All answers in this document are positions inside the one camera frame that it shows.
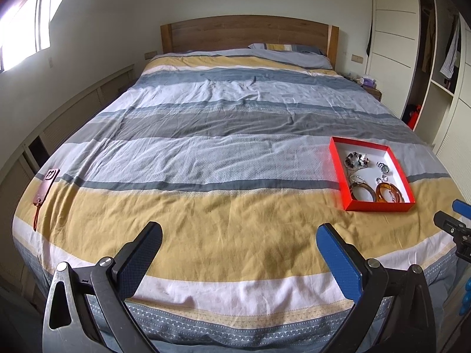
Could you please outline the blue white gloved right hand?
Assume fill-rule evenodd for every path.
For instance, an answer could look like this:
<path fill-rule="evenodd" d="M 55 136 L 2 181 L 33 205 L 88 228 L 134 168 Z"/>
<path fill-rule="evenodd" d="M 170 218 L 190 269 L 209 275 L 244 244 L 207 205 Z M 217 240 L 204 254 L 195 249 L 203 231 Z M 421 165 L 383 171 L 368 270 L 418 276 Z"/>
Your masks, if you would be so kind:
<path fill-rule="evenodd" d="M 464 316 L 471 308 L 471 278 L 465 283 L 465 294 L 461 301 L 459 316 Z"/>

